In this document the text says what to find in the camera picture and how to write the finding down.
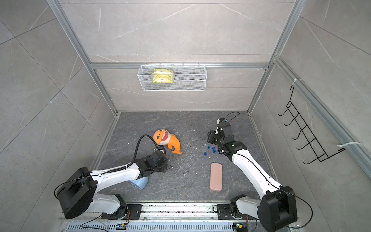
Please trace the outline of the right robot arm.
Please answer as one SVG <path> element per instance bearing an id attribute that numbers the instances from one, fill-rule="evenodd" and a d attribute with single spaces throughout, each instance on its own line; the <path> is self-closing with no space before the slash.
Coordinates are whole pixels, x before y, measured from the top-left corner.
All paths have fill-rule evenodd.
<path id="1" fill-rule="evenodd" d="M 239 195 L 230 202 L 231 216 L 241 219 L 252 216 L 261 222 L 268 232 L 282 229 L 298 219 L 295 192 L 289 186 L 283 187 L 275 181 L 254 160 L 247 147 L 234 139 L 231 124 L 225 118 L 216 123 L 216 130 L 208 132 L 207 141 L 217 147 L 219 154 L 228 157 L 249 179 L 259 199 Z"/>

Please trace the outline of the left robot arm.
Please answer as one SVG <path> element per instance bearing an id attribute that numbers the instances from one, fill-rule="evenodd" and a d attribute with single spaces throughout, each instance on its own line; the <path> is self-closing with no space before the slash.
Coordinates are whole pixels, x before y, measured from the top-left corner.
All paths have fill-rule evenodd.
<path id="1" fill-rule="evenodd" d="M 136 159 L 132 164 L 90 171 L 79 168 L 66 182 L 55 190 L 66 219 L 76 218 L 84 213 L 100 213 L 102 219 L 122 219 L 129 209 L 119 194 L 105 195 L 100 191 L 126 181 L 139 181 L 156 172 L 167 170 L 166 150 L 163 146 L 151 155 Z"/>

